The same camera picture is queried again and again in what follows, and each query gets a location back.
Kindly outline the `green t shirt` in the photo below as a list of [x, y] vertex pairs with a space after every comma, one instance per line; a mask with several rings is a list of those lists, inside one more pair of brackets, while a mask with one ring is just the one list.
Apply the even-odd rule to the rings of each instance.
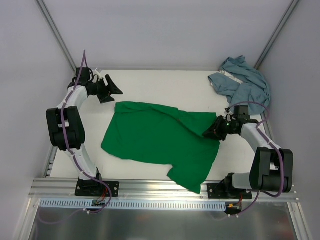
[[118, 102], [101, 148], [122, 160], [171, 165], [167, 177], [199, 194], [220, 148], [219, 141], [203, 137], [216, 119], [215, 112]]

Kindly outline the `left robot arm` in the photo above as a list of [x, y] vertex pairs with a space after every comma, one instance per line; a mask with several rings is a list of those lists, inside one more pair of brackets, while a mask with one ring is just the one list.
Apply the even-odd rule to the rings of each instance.
[[108, 74], [101, 75], [96, 69], [79, 67], [68, 85], [65, 98], [57, 107], [46, 111], [51, 144], [70, 158], [78, 172], [77, 197], [118, 196], [119, 182], [104, 181], [89, 157], [80, 108], [90, 96], [96, 96], [101, 104], [105, 104], [114, 101], [113, 95], [122, 93]]

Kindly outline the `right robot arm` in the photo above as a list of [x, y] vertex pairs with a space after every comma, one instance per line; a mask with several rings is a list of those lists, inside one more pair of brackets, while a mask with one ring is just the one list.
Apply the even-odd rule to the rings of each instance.
[[204, 138], [225, 141], [228, 135], [239, 135], [254, 151], [249, 172], [229, 173], [214, 188], [208, 189], [209, 198], [251, 199], [252, 192], [278, 198], [289, 193], [293, 185], [294, 154], [281, 148], [260, 129], [261, 123], [252, 119], [247, 105], [226, 108], [226, 116], [218, 116], [202, 134]]

